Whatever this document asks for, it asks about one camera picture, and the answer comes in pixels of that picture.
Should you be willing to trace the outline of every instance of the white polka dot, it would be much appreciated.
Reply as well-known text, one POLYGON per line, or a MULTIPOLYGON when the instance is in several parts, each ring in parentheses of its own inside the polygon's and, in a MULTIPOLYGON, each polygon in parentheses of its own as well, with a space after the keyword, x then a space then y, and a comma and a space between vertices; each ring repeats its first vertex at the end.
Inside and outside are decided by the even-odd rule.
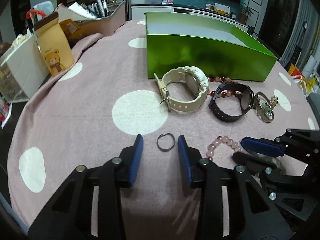
POLYGON ((35 193, 40 192, 45 183, 43 154, 37 147, 26 150, 19 159, 19 170, 26 186, 35 193))
POLYGON ((315 124, 314 124, 313 120, 310 117, 308 118, 308 124, 309 124, 310 130, 315 130, 316 129, 315 124))
POLYGON ((65 75, 63 75, 58 82, 67 80, 69 78, 72 78, 80 73, 82 70, 82 63, 77 62, 65 75))
POLYGON ((279 72, 279 76, 283 79, 284 82, 286 82, 289 86, 291 86, 290 80, 281 72, 279 72))
POLYGON ((137 24, 142 24, 142 25, 146 25, 146 21, 140 21, 140 22, 138 22, 137 24))
POLYGON ((133 48, 143 49, 147 47, 147 38, 136 38, 129 41, 128 45, 133 48))
POLYGON ((167 120, 168 108, 160 104, 161 96, 137 90, 121 96, 112 108, 112 119, 123 132, 137 135, 158 130, 167 120))
POLYGON ((273 94, 278 97, 279 105, 287 112, 291 111, 291 105, 287 97, 279 90, 275 89, 273 94))

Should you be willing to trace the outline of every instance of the gold bangle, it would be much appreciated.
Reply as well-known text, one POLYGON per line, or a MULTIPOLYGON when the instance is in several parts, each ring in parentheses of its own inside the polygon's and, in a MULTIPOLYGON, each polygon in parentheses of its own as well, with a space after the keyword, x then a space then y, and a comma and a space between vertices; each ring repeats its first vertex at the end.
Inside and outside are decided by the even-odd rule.
POLYGON ((253 104, 254 104, 254 108, 257 110, 257 116, 260 116, 261 119, 263 120, 263 122, 272 122, 273 121, 273 119, 275 118, 275 115, 273 113, 273 107, 265 94, 263 94, 261 92, 256 93, 254 96, 253 104), (265 99, 267 105, 271 108, 271 110, 272 110, 271 119, 266 115, 265 111, 262 109, 262 107, 260 105, 259 96, 263 97, 265 99))

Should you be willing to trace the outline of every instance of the blue gripper pad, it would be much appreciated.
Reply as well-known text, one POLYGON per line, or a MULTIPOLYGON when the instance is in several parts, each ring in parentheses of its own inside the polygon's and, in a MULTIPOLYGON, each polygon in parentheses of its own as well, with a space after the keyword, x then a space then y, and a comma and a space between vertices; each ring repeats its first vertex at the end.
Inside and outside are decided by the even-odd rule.
POLYGON ((137 138, 134 142, 133 147, 134 147, 133 149, 134 154, 133 154, 132 162, 129 169, 130 186, 132 186, 136 181, 139 164, 142 156, 142 151, 143 151, 143 137, 140 134, 137 135, 137 138))
POLYGON ((284 151, 280 146, 261 142, 251 137, 244 137, 241 141, 241 145, 247 151, 264 154, 273 158, 284 155, 284 151))
POLYGON ((192 176, 191 176, 191 165, 187 155, 187 143, 184 139, 183 135, 180 135, 178 138, 178 152, 179 152, 179 160, 180 160, 180 168, 182 174, 184 175, 187 183, 191 186, 192 176))

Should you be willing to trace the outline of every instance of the green box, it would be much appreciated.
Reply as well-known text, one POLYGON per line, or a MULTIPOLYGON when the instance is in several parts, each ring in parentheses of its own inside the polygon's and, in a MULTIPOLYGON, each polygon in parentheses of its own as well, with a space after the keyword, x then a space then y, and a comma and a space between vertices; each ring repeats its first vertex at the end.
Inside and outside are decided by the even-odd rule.
POLYGON ((196 66, 209 76, 264 81, 277 58, 231 23, 171 12, 147 12, 148 78, 196 66))

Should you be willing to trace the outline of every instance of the white watch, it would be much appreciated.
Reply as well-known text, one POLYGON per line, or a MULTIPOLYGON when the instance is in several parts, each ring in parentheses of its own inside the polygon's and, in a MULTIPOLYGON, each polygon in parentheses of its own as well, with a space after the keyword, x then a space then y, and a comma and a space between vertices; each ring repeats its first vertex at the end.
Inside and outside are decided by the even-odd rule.
POLYGON ((157 77, 156 73, 154 73, 154 76, 163 98, 160 103, 166 102, 169 112, 171 109, 182 112, 198 110, 207 98, 209 82, 200 68, 194 66, 174 68, 164 74, 161 81, 157 77), (197 96, 196 99, 184 102, 170 97, 169 90, 167 90, 167 85, 170 83, 186 83, 190 91, 197 96))

